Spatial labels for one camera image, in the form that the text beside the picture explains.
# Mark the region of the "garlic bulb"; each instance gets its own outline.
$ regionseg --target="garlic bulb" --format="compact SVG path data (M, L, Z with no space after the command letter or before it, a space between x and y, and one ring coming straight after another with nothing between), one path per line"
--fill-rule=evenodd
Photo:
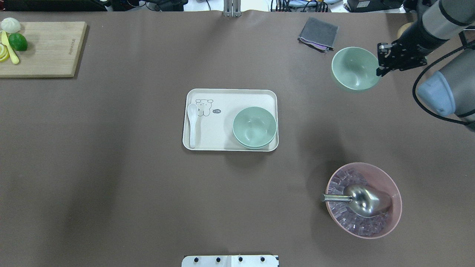
M8 33L19 32L21 29L20 22L14 18L6 18L1 21L1 28Z

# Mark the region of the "cartoon bear print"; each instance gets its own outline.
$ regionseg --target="cartoon bear print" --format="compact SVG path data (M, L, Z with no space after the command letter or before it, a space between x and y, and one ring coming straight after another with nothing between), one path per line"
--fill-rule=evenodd
M213 99L196 99L198 116L209 116L211 113L211 106L213 105L212 103Z

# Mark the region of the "white bracket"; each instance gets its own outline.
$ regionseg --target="white bracket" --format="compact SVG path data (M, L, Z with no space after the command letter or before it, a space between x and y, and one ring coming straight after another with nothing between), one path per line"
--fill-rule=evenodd
M225 17L241 17L241 0L224 0Z
M277 255L186 256L181 267L279 267Z

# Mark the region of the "gray cloth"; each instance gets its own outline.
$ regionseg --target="gray cloth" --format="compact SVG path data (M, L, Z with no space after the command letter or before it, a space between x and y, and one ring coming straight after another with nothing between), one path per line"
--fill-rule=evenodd
M336 34L339 28L339 26L316 18L308 18L304 29L298 36L298 40L322 52L327 52L334 49Z

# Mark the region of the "cutting board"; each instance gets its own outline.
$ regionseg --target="cutting board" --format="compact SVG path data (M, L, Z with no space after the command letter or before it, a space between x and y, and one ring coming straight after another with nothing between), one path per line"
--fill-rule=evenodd
M86 32L86 23L22 22L26 51L15 51L20 63L0 62L0 78L73 77Z

